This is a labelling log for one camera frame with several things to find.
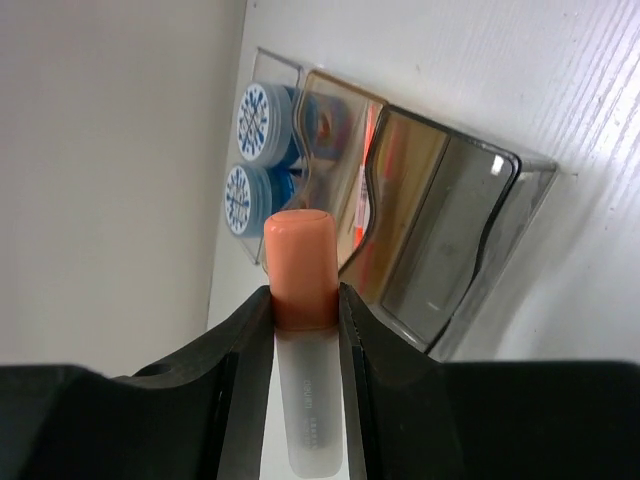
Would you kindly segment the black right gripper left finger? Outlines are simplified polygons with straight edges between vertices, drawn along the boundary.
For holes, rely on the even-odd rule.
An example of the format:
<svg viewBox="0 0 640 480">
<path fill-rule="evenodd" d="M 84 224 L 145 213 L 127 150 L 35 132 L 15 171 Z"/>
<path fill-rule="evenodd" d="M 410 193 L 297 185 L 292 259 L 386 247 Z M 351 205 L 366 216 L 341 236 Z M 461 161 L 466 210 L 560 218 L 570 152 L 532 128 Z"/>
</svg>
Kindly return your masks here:
<svg viewBox="0 0 640 480">
<path fill-rule="evenodd" d="M 5 479 L 256 479 L 274 329 L 258 288 L 225 321 L 131 376 L 1 370 Z"/>
</svg>

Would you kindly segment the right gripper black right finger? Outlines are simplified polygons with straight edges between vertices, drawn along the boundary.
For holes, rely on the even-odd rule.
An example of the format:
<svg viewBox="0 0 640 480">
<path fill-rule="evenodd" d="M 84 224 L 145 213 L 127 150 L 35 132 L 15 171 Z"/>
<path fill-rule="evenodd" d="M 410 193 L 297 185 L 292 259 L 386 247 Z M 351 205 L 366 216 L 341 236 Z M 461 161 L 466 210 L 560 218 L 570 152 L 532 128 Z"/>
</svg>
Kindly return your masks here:
<svg viewBox="0 0 640 480">
<path fill-rule="evenodd" d="M 635 479 L 639 368 L 438 362 L 339 289 L 353 479 Z"/>
</svg>

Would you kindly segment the orange-capped clear highlighter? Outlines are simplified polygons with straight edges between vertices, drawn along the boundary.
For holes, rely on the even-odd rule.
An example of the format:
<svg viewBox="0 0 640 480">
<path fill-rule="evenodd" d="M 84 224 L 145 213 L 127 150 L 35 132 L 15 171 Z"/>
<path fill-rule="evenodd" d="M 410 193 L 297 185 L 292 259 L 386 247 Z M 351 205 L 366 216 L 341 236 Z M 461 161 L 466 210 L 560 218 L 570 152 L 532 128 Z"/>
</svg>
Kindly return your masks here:
<svg viewBox="0 0 640 480">
<path fill-rule="evenodd" d="M 336 226 L 286 210 L 264 225 L 288 459 L 295 475 L 335 475 L 343 459 Z"/>
</svg>

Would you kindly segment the blue round putty jar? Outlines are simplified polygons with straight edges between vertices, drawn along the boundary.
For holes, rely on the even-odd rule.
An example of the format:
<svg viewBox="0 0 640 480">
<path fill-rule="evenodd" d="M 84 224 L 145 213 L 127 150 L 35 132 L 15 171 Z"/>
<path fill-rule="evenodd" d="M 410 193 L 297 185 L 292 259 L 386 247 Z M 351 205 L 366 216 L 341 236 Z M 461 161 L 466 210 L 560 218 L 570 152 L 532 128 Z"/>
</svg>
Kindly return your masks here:
<svg viewBox="0 0 640 480">
<path fill-rule="evenodd" d="M 260 237 L 265 221 L 282 210 L 296 190 L 296 178 L 288 170 L 248 163 L 234 165 L 227 175 L 223 197 L 229 230 L 239 238 Z"/>
</svg>

